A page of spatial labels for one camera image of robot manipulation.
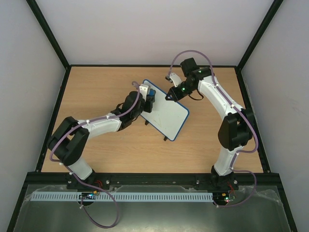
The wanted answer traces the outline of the blue whiteboard eraser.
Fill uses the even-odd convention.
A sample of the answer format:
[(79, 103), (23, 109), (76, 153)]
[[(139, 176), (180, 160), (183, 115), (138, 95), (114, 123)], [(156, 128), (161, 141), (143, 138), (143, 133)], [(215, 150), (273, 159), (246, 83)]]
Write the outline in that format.
[(154, 89), (150, 89), (149, 93), (148, 93), (148, 96), (151, 96), (151, 97), (154, 97), (156, 94), (156, 91)]

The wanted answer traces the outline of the small blue-framed whiteboard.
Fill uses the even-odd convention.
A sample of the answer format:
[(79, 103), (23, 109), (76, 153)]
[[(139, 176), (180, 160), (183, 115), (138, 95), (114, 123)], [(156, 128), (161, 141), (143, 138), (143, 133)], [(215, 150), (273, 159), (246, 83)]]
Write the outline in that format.
[(141, 117), (162, 133), (165, 140), (174, 141), (189, 117), (189, 109), (178, 102), (167, 101), (166, 93), (150, 80), (142, 83), (155, 90), (155, 96), (152, 112), (142, 112)]

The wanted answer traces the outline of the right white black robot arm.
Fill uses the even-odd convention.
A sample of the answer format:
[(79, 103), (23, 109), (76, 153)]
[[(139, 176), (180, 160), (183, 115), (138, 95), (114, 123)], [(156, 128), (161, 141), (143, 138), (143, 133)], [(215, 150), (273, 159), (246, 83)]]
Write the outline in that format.
[(178, 75), (169, 71), (166, 80), (173, 83), (166, 94), (167, 101), (178, 102), (190, 97), (197, 91), (202, 98), (207, 98), (222, 119), (218, 131), (221, 145), (218, 160), (211, 168), (210, 183), (214, 189), (225, 189), (228, 184), (235, 185), (234, 163), (249, 140), (256, 137), (253, 129), (253, 112), (236, 103), (219, 84), (213, 67), (200, 68), (194, 58), (181, 62), (185, 76), (182, 81)]

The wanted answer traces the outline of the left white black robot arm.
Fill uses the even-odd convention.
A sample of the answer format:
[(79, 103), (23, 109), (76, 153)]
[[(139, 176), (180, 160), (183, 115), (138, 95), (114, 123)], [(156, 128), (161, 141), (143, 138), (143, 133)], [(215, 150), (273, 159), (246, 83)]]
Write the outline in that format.
[(143, 112), (151, 113), (155, 102), (155, 90), (151, 89), (145, 97), (137, 91), (127, 95), (125, 101), (106, 116), (91, 120), (76, 120), (69, 116), (65, 118), (53, 133), (47, 143), (51, 155), (67, 167), (87, 186), (97, 184), (96, 173), (82, 158), (86, 142), (91, 138), (109, 132), (121, 131), (132, 124)]

